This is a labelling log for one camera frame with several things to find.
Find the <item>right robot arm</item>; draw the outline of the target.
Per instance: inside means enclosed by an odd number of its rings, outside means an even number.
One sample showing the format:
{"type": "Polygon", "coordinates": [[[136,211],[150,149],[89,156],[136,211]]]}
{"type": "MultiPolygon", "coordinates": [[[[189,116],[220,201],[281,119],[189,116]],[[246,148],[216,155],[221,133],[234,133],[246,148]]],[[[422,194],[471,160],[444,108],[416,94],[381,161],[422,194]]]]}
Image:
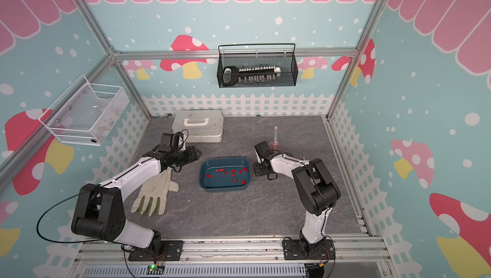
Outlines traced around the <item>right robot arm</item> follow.
{"type": "Polygon", "coordinates": [[[258,162],[254,173],[260,176],[288,176],[294,180],[300,201],[306,209],[300,239],[307,246],[314,246],[326,238],[327,219],[341,198],[341,191],[319,158],[302,160],[279,150],[273,150],[265,141],[254,146],[258,162]]]}

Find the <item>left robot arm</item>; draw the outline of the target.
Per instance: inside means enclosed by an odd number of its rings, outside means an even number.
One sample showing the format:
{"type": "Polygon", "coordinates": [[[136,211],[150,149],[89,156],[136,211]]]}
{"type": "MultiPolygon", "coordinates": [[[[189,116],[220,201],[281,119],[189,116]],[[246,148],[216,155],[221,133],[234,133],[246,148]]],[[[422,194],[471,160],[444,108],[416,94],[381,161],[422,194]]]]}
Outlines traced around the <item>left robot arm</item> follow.
{"type": "Polygon", "coordinates": [[[71,231],[77,235],[157,252],[161,234],[130,222],[124,201],[147,180],[170,167],[182,167],[202,155],[195,146],[164,152],[156,146],[137,163],[98,185],[87,184],[79,191],[71,231]]]}

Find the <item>teal plastic storage box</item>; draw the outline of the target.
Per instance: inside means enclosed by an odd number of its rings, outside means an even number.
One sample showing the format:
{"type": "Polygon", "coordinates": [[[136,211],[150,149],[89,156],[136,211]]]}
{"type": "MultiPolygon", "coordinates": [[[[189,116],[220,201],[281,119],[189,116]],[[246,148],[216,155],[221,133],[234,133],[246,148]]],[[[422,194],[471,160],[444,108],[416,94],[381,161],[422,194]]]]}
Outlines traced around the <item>teal plastic storage box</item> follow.
{"type": "Polygon", "coordinates": [[[253,171],[245,157],[206,160],[199,172],[199,185],[207,192],[241,191],[248,187],[253,171]]]}

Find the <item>white plastic storage case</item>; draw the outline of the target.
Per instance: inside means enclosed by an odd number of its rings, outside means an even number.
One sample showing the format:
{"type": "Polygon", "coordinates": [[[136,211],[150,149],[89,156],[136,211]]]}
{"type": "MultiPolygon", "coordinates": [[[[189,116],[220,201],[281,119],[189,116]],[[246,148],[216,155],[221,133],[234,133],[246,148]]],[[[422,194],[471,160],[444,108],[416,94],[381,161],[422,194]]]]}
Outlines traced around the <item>white plastic storage case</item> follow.
{"type": "Polygon", "coordinates": [[[220,143],[223,123],[219,110],[178,111],[172,130],[177,133],[186,129],[189,143],[220,143]]]}

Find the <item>white work glove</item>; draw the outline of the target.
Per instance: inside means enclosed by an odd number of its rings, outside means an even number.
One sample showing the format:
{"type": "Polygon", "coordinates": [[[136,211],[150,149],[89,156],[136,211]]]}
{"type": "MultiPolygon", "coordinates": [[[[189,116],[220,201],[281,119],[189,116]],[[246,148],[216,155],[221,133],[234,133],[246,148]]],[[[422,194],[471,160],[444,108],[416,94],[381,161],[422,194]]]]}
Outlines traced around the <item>white work glove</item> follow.
{"type": "Polygon", "coordinates": [[[166,210],[168,192],[178,192],[179,184],[171,179],[171,168],[147,180],[140,188],[130,212],[141,215],[163,215],[166,210]]]}

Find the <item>green circuit board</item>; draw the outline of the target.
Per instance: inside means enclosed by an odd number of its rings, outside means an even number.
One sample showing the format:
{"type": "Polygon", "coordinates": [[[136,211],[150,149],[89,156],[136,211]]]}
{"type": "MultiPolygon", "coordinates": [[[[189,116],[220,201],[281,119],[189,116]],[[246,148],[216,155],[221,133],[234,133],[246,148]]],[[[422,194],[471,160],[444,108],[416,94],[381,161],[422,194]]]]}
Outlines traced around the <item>green circuit board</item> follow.
{"type": "Polygon", "coordinates": [[[164,265],[148,265],[146,275],[162,275],[164,273],[164,265]]]}

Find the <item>socket set on rail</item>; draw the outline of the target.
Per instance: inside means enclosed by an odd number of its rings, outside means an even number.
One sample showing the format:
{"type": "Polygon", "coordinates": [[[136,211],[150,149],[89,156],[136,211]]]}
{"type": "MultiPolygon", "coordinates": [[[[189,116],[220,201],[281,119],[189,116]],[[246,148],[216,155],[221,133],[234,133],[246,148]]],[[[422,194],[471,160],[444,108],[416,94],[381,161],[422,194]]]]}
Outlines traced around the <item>socket set on rail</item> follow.
{"type": "Polygon", "coordinates": [[[239,83],[262,83],[272,81],[281,76],[281,68],[274,66],[259,66],[253,68],[226,67],[219,76],[224,87],[235,86],[239,83]]]}

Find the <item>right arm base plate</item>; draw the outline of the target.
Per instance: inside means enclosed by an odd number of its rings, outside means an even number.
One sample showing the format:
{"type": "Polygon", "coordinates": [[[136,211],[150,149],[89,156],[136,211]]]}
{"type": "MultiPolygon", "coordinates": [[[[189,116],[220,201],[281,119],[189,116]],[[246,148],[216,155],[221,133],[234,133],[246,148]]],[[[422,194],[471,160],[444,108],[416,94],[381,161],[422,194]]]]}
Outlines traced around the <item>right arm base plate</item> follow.
{"type": "Polygon", "coordinates": [[[329,237],[324,237],[315,244],[310,244],[305,238],[285,237],[281,245],[285,260],[334,261],[336,259],[336,248],[329,237]]]}

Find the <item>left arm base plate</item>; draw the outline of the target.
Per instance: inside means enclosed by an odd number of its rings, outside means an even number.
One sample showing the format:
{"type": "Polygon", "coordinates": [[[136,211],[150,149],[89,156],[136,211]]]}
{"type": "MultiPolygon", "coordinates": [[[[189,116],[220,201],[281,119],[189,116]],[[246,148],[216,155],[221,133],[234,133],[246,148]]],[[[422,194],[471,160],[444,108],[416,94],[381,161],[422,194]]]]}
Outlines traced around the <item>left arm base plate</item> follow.
{"type": "Polygon", "coordinates": [[[166,240],[152,244],[149,248],[133,247],[128,257],[129,261],[179,261],[183,251],[184,241],[166,240]]]}

